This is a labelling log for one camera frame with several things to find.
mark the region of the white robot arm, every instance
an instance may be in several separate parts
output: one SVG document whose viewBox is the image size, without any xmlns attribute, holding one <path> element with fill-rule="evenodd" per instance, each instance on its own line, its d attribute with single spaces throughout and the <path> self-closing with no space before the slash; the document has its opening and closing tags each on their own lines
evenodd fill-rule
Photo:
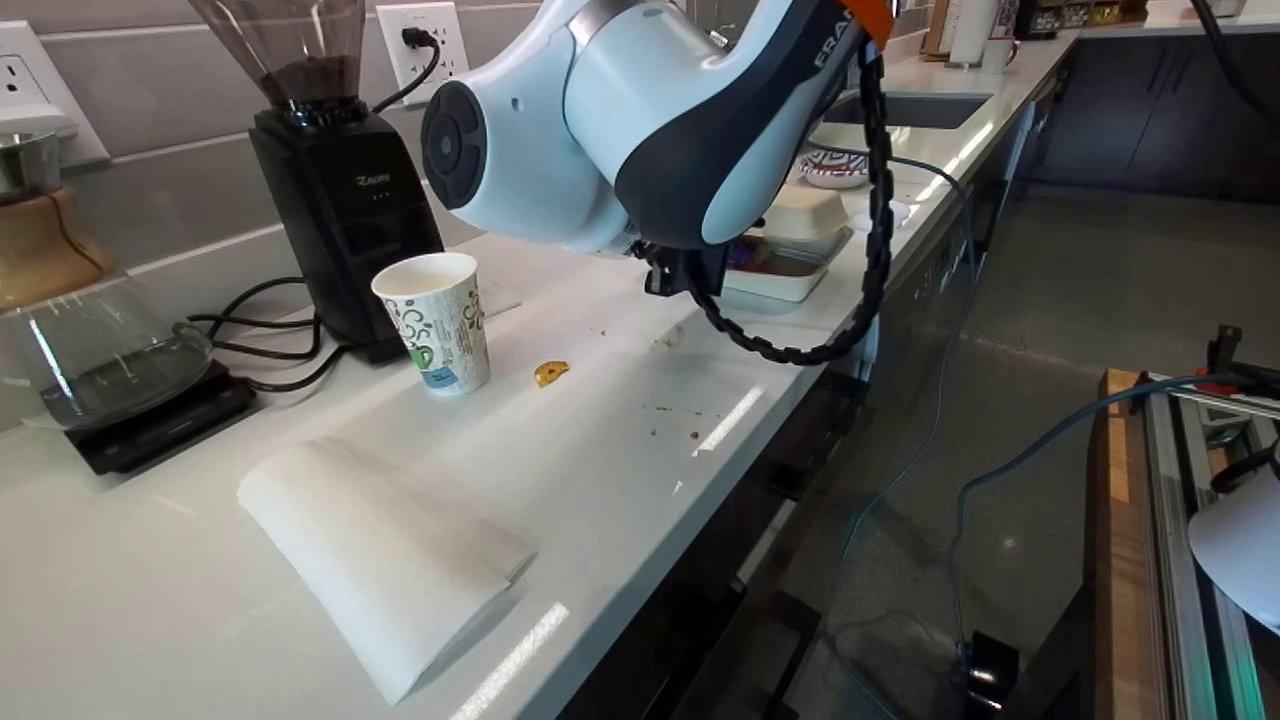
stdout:
<svg viewBox="0 0 1280 720">
<path fill-rule="evenodd" d="M 839 0 L 761 0 L 731 54 L 668 0 L 544 0 L 513 49 L 437 94 L 425 174 L 504 237 L 727 244 L 778 193 L 861 38 Z"/>
</svg>

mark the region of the paper cup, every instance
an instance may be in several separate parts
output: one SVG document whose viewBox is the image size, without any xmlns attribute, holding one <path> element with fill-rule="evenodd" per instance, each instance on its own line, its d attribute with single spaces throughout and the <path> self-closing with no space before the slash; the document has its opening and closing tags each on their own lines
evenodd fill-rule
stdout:
<svg viewBox="0 0 1280 720">
<path fill-rule="evenodd" d="M 406 258 L 376 273 L 366 289 L 385 301 L 432 398 L 473 398 L 488 380 L 482 313 L 473 258 Z"/>
</svg>

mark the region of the white towel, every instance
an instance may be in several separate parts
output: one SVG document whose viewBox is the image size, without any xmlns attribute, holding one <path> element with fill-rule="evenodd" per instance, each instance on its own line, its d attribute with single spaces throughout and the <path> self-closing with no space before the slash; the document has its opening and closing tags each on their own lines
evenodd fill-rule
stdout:
<svg viewBox="0 0 1280 720">
<path fill-rule="evenodd" d="M 342 446 L 295 446 L 238 485 L 238 509 L 325 603 L 389 706 L 490 603 L 533 547 L 475 516 L 449 485 Z"/>
</svg>

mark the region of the tile wall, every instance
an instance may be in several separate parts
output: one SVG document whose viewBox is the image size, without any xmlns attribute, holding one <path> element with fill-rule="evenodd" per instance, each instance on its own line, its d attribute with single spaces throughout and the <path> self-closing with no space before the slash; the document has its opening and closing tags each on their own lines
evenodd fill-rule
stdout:
<svg viewBox="0 0 1280 720">
<path fill-rule="evenodd" d="M 462 0 L 468 61 L 497 55 L 533 21 L 537 5 Z M 134 267 L 277 223 L 242 140 L 264 97 L 187 0 L 2 0 L 0 21 L 35 30 L 112 151 L 108 168 L 71 174 L 66 185 L 82 231 L 116 263 Z M 360 97 L 381 99 L 391 87 L 385 40 L 366 26 Z M 406 149 L 414 117 L 391 113 Z"/>
</svg>

